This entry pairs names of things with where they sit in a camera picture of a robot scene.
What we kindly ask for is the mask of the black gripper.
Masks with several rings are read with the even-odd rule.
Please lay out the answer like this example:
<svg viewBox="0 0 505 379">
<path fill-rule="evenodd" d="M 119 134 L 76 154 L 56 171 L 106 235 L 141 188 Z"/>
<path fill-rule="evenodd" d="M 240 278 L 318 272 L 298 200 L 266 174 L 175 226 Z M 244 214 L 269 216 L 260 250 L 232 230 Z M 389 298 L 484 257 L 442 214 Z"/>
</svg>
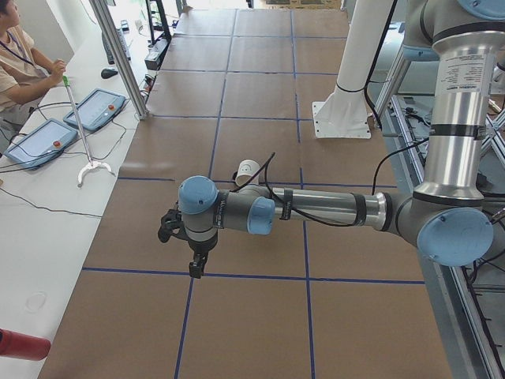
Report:
<svg viewBox="0 0 505 379">
<path fill-rule="evenodd" d="M 189 247 L 193 251 L 193 260 L 189 262 L 189 275 L 194 279 L 201 279 L 204 276 L 205 265 L 209 252 L 215 248 L 215 239 L 207 241 L 189 241 Z"/>
</svg>

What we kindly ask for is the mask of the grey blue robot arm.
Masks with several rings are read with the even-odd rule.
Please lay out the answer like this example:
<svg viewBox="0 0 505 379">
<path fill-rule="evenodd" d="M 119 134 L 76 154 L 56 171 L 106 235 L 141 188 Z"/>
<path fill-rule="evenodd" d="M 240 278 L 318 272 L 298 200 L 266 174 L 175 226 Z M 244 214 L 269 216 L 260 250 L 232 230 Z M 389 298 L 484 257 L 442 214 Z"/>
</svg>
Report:
<svg viewBox="0 0 505 379">
<path fill-rule="evenodd" d="M 422 182 L 410 195 L 329 193 L 247 186 L 217 189 L 203 176 L 179 187 L 174 226 L 193 250 L 191 277 L 204 274 L 224 228 L 270 233 L 274 219 L 301 217 L 333 227 L 370 226 L 400 236 L 445 266 L 463 266 L 492 245 L 494 228 L 476 187 L 497 51 L 504 45 L 501 1 L 412 1 L 405 48 L 438 55 Z"/>
</svg>

